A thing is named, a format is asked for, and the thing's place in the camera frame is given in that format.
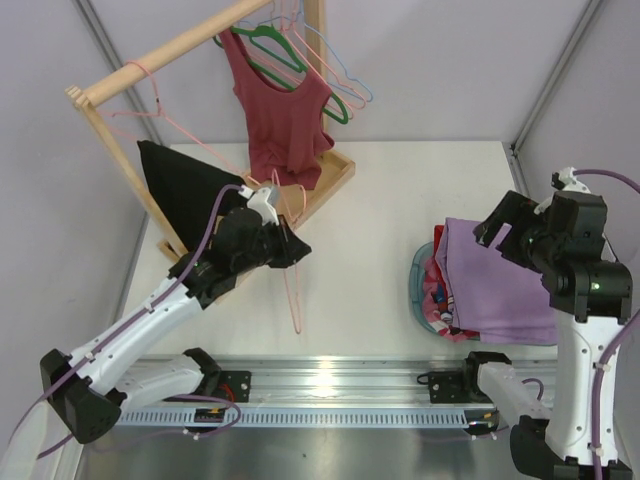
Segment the purple trousers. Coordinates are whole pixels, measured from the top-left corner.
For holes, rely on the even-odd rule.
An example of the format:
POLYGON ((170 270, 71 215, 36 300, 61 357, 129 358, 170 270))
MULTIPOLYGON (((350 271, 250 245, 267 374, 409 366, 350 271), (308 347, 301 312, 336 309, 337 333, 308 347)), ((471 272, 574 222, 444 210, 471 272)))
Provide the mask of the purple trousers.
POLYGON ((454 325, 489 333, 557 328, 554 311, 540 276, 501 257, 494 248, 478 245, 477 221, 448 217, 436 259, 454 301, 454 325))

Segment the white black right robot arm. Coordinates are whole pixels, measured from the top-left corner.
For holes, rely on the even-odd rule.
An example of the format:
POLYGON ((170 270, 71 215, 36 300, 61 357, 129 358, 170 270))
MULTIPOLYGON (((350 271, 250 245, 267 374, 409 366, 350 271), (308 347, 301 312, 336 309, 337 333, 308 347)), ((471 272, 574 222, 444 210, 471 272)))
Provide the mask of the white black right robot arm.
POLYGON ((602 197, 557 191, 547 206, 509 191, 475 227, 488 247, 510 230, 501 256, 541 276, 557 312, 556 387, 552 408, 530 396, 503 354, 472 352, 463 385, 486 398, 511 428, 516 469, 536 479, 630 479, 614 438, 616 352, 630 332, 632 277, 620 262, 603 259, 607 206, 602 197))

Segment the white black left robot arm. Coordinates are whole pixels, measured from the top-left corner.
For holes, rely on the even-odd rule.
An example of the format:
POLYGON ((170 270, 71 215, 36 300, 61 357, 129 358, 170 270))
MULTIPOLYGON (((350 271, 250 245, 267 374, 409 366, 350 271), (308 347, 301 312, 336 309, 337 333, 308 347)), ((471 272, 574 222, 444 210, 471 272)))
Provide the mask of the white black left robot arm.
POLYGON ((125 375, 151 346, 233 290, 239 276, 262 266, 287 269, 311 251, 283 216, 268 221, 239 207, 210 218, 196 250, 180 258, 136 311, 68 354, 53 349, 41 358, 45 400, 71 437, 89 444, 137 406, 209 395, 216 389, 217 365, 199 349, 182 354, 171 374, 137 385, 125 375))

